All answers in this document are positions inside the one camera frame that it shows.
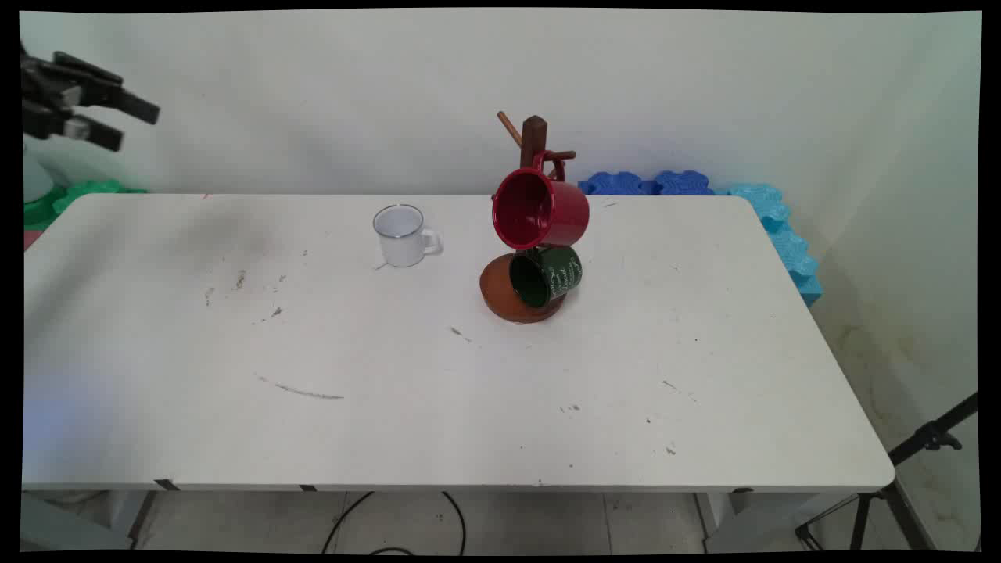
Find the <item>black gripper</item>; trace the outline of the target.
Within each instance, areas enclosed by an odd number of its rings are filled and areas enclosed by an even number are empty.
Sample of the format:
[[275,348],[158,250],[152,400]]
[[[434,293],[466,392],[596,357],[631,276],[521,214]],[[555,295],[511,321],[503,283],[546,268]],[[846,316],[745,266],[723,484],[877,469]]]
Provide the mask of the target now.
[[118,151],[122,132],[73,113],[75,106],[121,111],[157,124],[160,107],[123,86],[123,78],[71,54],[56,51],[50,61],[21,50],[23,133],[36,139],[61,136]]

